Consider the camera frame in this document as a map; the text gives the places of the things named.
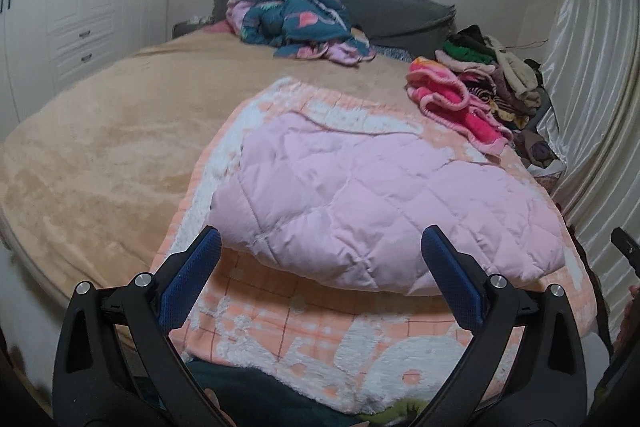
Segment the person's right hand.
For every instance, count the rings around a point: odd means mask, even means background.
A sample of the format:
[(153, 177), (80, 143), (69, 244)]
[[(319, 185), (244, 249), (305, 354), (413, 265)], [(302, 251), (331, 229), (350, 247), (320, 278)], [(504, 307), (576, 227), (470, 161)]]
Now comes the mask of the person's right hand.
[(630, 300), (628, 301), (624, 309), (623, 320), (622, 320), (622, 323), (620, 323), (620, 331), (618, 332), (618, 335), (616, 338), (615, 347), (617, 349), (620, 349), (620, 347), (622, 347), (623, 344), (626, 343), (630, 335), (629, 331), (632, 329), (632, 326), (631, 326), (632, 309), (634, 309), (634, 304), (638, 300), (639, 286), (638, 285), (630, 286), (629, 294), (630, 294)]

